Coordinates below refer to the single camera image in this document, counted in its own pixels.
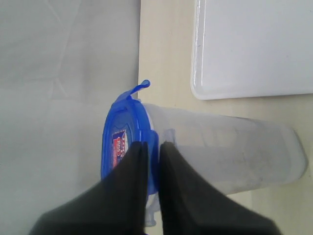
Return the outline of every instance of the plastic container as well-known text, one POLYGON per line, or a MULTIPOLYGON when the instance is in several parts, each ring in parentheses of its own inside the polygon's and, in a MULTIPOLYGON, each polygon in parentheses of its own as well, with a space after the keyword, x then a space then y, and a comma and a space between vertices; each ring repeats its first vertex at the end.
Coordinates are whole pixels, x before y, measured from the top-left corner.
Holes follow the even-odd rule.
POLYGON ((231 194, 299 179, 307 166, 297 135, 290 128, 267 121, 194 113, 142 104, 132 94, 148 80, 121 94, 104 127, 101 177, 125 155, 133 141, 148 143, 146 225, 153 226, 157 200, 159 145, 171 141, 188 163, 210 184, 231 194))

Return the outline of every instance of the clear plastic container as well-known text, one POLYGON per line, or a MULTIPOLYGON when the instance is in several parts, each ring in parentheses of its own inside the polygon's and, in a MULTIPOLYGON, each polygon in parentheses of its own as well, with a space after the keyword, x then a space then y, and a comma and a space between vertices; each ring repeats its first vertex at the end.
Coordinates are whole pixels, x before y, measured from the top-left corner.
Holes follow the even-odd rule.
POLYGON ((306 169, 297 135, 282 124, 143 105, 159 143, 174 142, 188 163, 225 194, 286 184, 306 169))

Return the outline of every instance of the white plastic tray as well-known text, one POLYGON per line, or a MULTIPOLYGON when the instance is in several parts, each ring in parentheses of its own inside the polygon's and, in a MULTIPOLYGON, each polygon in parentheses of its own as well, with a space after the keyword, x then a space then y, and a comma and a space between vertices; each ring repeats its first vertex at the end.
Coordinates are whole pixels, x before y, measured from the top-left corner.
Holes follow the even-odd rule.
POLYGON ((313 93, 313 1, 198 0, 198 99, 313 93))

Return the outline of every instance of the label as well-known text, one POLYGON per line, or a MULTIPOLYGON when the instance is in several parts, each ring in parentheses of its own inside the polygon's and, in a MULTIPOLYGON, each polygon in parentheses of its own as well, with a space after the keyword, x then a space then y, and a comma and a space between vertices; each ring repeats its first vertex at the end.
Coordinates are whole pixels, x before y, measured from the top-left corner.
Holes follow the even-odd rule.
POLYGON ((113 167, 123 159, 128 150, 128 140, 126 130, 115 132, 112 137, 112 159, 113 167))

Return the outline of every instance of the blue plastic lid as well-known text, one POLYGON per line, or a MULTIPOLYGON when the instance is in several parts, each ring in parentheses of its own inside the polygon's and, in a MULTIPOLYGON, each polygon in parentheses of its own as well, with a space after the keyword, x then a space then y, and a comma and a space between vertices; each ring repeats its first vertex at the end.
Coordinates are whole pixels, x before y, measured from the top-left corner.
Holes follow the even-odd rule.
POLYGON ((144 80, 140 85, 121 94, 112 104, 102 136, 101 179, 123 159, 132 142, 147 142, 150 195, 157 192, 158 135, 151 129, 144 106, 131 96, 149 86, 150 81, 144 80))

